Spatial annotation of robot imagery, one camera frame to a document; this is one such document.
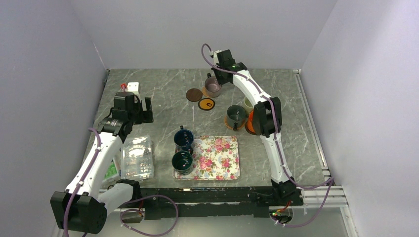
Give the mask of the woven rattan coaster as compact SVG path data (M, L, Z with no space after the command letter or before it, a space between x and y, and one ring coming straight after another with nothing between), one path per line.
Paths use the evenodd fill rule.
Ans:
M203 95L204 95L205 97L210 98L210 96L208 95L208 93L207 93L207 91L206 91L206 88L205 88L205 87L203 87L201 91L202 91L202 93L203 93Z
M246 125L246 122L247 122L247 118L244 118L241 121L232 120L229 116L225 116L224 118L224 123L226 127L233 131L239 131L242 128L244 128Z

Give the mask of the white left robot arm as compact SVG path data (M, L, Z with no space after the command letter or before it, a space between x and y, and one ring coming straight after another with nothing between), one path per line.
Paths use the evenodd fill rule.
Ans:
M65 237L69 231L97 234L114 209L141 203L141 187L134 180L122 179L106 192L99 191L111 161L133 126L153 121L150 97L141 100L134 92L116 93L109 114L96 129L89 129L95 139L80 170L64 191L55 191L50 199L57 226Z

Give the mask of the lilac cup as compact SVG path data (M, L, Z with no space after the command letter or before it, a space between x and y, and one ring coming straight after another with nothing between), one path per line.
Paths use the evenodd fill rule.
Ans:
M215 98L221 93L222 85L217 81L216 77L213 77L211 73L207 73L207 78L204 82L204 93L207 97Z

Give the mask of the dark wooden coaster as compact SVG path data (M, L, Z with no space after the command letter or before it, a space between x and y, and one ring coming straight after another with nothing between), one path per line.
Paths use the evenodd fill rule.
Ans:
M187 90L185 96L188 101L198 102L202 99L203 93L201 92L200 89L191 88Z

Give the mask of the dark blue cup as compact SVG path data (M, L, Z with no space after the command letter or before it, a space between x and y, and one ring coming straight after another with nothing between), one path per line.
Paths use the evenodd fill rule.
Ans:
M174 135L173 141L177 151L187 151L190 153L192 152L194 135L190 130L185 129L184 126L180 126L180 129Z

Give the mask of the orange cup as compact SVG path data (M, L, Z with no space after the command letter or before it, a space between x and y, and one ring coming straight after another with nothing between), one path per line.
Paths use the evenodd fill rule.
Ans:
M245 125L245 129L249 134L256 135L253 129L252 120L253 120L253 110L249 113L248 120Z

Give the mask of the grey green cup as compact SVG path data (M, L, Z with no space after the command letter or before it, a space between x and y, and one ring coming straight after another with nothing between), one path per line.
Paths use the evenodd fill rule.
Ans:
M246 111L240 105L231 105L227 109L226 115L229 116L232 120L241 121L246 118Z

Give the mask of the pale green cup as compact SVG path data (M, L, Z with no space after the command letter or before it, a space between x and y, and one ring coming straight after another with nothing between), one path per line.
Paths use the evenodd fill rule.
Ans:
M249 101L247 97L243 99L243 107L246 111L247 116L251 113L251 111L253 111L253 105L251 104L251 102Z

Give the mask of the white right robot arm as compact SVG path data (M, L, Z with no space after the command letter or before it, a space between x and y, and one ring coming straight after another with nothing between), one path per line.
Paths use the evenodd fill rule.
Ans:
M239 88L253 106L252 127L266 149L272 183L272 198L278 205L302 205L303 199L285 160L281 140L282 111L278 97L271 97L251 76L243 63L233 59L230 50L210 51L212 70L219 84Z

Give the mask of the orange black-rimmed coaster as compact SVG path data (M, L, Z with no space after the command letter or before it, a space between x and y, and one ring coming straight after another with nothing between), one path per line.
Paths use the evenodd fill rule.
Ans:
M211 98L203 98L198 102L198 107L204 111L210 111L215 107L215 101Z

